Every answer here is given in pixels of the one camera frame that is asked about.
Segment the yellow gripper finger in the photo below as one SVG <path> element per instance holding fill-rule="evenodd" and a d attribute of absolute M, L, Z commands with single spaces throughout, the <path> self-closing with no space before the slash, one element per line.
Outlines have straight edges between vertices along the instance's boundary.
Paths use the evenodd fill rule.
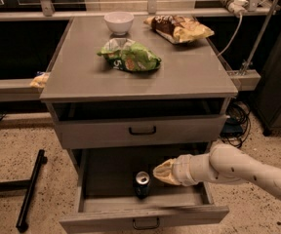
<path fill-rule="evenodd" d="M 180 183 L 174 178 L 171 168 L 158 168 L 158 167 L 156 167 L 153 170 L 153 175 L 157 179 L 161 180 L 162 182 L 172 184 L 172 185 L 180 185 Z"/>
<path fill-rule="evenodd" d="M 169 159 L 163 162 L 153 170 L 153 174 L 155 176 L 171 176 L 173 174 L 174 163 L 175 159 Z"/>

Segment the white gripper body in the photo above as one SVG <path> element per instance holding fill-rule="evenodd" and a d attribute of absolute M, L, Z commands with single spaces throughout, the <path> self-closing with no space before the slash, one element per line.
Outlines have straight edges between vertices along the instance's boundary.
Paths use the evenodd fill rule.
<path fill-rule="evenodd" d="M 197 181 L 190 173 L 190 165 L 192 164 L 191 159 L 191 155 L 181 155 L 173 164 L 173 176 L 182 186 L 193 186 L 197 184 Z"/>

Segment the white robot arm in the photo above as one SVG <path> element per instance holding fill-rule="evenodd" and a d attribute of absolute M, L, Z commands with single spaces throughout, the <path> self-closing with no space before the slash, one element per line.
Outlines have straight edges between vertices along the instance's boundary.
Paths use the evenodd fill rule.
<path fill-rule="evenodd" d="M 248 181 L 281 201 L 281 169 L 263 164 L 229 144 L 213 145 L 206 154 L 169 159 L 158 165 L 153 175 L 165 183 L 182 186 Z"/>

